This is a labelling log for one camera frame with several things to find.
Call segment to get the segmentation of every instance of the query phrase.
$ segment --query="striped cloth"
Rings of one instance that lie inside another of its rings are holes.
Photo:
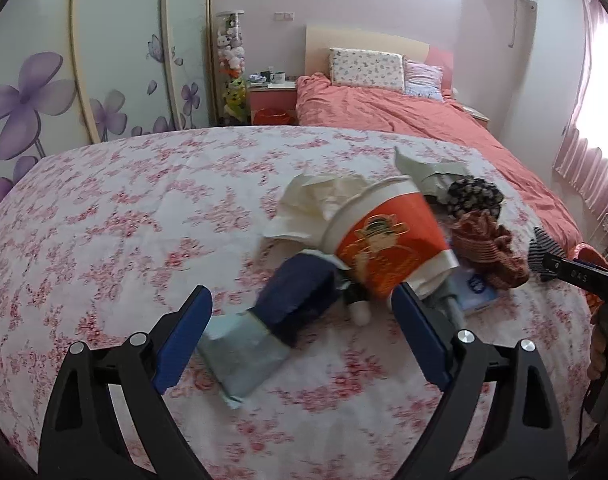
[[[511,251],[513,235],[488,211],[465,213],[452,227],[451,246],[495,288],[515,288],[529,279],[523,258]]]
[[[527,258],[529,263],[529,269],[539,274],[542,282],[549,282],[555,279],[556,274],[551,270],[545,269],[544,267],[544,254],[551,253],[560,258],[564,258],[566,255],[562,250],[562,247],[553,240],[544,229],[541,227],[535,228],[535,238],[530,241],[529,244],[529,256]]]

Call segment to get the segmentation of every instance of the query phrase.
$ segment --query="floral bedsheet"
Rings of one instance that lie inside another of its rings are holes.
[[[42,419],[68,346],[120,344],[181,306],[197,284],[216,316],[246,309],[299,247],[261,237],[289,181],[309,173],[396,174],[394,146],[463,161],[506,197],[500,220],[526,253],[540,224],[477,150],[397,134],[297,126],[211,128],[114,140],[41,160],[0,205],[0,428],[36,468]],[[574,287],[535,277],[468,318],[483,340],[538,345],[569,449],[587,379],[589,323]],[[130,452],[147,464],[120,391]],[[485,388],[458,463],[470,460]],[[440,398],[388,311],[365,328],[341,307],[237,410],[193,356],[164,400],[215,479],[390,478]]]

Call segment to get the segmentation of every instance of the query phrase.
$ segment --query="power outlet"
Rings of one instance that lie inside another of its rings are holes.
[[[276,22],[292,22],[295,19],[295,12],[274,12],[273,19]]]

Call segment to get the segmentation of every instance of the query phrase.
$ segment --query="cable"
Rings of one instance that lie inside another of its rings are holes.
[[[508,48],[513,48],[515,46],[515,34],[517,32],[517,0],[514,2],[515,6],[513,8],[513,39],[509,44]]]
[[[577,430],[577,446],[575,447],[575,453],[571,457],[569,462],[572,462],[580,451],[580,447],[582,447],[582,427],[584,425],[584,407],[586,406],[586,399],[588,399],[588,395],[591,393],[591,385],[589,384],[586,389],[586,393],[584,394],[584,399],[582,400],[582,407],[580,408],[580,424]]]

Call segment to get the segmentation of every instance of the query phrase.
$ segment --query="mug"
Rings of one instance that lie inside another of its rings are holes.
[[[286,73],[284,72],[275,72],[273,75],[273,84],[274,85],[283,85],[286,83]]]

